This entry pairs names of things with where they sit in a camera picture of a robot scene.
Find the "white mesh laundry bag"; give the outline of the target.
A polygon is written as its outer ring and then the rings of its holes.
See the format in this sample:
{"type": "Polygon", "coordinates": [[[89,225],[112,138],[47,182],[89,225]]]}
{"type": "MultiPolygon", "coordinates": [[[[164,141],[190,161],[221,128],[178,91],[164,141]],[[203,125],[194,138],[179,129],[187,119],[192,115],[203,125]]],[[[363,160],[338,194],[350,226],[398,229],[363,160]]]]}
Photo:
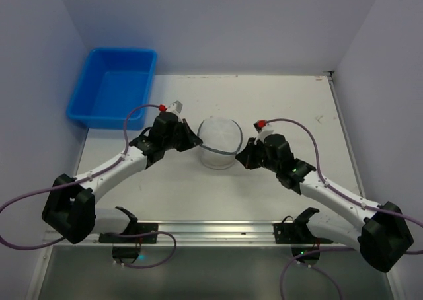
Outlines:
{"type": "Polygon", "coordinates": [[[229,118],[209,117],[198,128],[200,162],[215,170],[228,169],[235,163],[235,156],[243,144],[243,131],[236,121],[229,118]]]}

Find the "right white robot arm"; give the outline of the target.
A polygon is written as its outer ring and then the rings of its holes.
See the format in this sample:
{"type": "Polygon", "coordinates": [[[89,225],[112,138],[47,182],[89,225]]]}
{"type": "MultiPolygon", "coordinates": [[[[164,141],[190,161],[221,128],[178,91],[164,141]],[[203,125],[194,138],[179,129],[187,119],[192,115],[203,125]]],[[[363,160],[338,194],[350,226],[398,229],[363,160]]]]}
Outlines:
{"type": "Polygon", "coordinates": [[[414,242],[398,206],[391,202],[379,204],[351,192],[340,195],[313,165],[294,156],[280,134],[263,140],[250,138],[235,158],[246,169],[273,172],[283,187],[333,211],[331,217],[309,208],[296,221],[313,237],[359,251],[380,272],[389,272],[414,242]]]}

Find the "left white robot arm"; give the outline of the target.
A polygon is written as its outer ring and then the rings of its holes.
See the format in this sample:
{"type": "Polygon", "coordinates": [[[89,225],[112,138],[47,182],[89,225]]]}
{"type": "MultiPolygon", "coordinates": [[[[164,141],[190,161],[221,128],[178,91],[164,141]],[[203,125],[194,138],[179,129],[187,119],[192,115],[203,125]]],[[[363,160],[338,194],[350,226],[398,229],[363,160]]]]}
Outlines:
{"type": "Polygon", "coordinates": [[[73,244],[90,234],[132,239],[141,233],[137,217],[122,207],[98,209],[98,202],[127,178],[160,161],[168,150],[183,152],[202,143],[185,119],[162,112],[151,128],[126,140],[124,150],[109,161],[74,177],[57,177],[42,220],[73,244]]]}

